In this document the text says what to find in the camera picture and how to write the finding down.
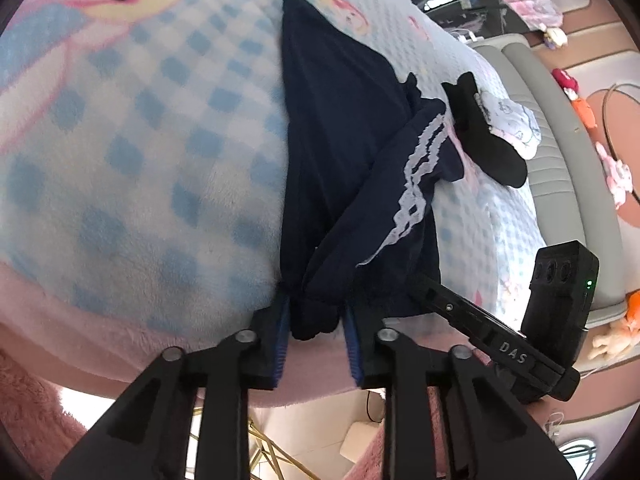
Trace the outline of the folded black garment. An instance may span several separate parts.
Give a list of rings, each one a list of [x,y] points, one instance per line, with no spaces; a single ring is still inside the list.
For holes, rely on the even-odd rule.
[[[463,73],[455,84],[443,82],[442,88],[465,154],[491,179],[504,186],[521,188],[527,179],[526,162],[510,143],[490,132],[477,101],[480,92],[473,74]]]

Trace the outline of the blue checkered cartoon blanket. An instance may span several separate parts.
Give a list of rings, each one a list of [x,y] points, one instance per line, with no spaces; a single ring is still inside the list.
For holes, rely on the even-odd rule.
[[[52,353],[211,344],[292,296],[300,339],[346,287],[280,255],[294,0],[23,0],[1,35],[1,322]],[[427,98],[490,64],[410,0],[306,0]]]

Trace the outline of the grey padded headboard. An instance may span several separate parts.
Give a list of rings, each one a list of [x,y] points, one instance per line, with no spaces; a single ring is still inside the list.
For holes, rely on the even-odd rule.
[[[524,37],[500,36],[472,48],[497,72],[510,99],[535,113],[542,140],[527,167],[542,237],[549,245],[578,240],[599,258],[587,326],[618,320],[626,312],[623,242],[586,128]]]

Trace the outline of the folded white printed garment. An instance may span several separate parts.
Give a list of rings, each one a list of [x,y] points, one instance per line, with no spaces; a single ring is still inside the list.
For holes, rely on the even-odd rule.
[[[489,131],[511,144],[522,159],[533,159],[542,140],[534,112],[520,103],[498,98],[485,90],[477,93],[476,100]]]

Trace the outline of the orange plush toy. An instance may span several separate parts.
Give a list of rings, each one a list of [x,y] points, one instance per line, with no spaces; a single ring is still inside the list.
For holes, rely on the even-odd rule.
[[[590,104],[583,98],[576,98],[572,101],[572,107],[580,121],[587,129],[597,128],[597,118],[593,113]]]

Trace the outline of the red plush toy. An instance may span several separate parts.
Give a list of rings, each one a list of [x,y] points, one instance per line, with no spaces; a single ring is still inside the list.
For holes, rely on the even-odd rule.
[[[551,75],[571,101],[575,101],[579,98],[578,81],[574,77],[570,76],[566,70],[554,68],[551,71]]]

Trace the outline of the navy striped track pants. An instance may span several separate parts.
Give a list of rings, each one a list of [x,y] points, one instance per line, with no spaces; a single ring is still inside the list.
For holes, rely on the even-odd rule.
[[[464,174],[446,106],[399,79],[382,54],[306,0],[284,0],[282,77],[288,175],[280,269],[291,330],[333,332],[349,294],[413,314],[406,281],[438,280],[435,186]]]

